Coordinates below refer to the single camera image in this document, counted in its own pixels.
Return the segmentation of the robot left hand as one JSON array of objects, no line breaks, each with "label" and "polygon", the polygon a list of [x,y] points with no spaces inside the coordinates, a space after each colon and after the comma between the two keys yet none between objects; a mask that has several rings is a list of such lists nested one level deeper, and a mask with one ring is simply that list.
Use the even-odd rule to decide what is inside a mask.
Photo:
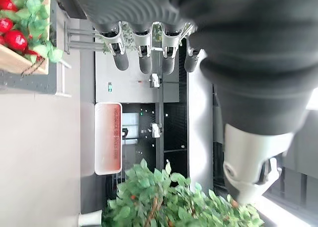
[{"label": "robot left hand", "polygon": [[225,185],[252,203],[278,178],[318,85],[318,0],[77,0],[101,33],[160,21],[169,33],[191,22],[190,46],[204,50],[225,124]]}]

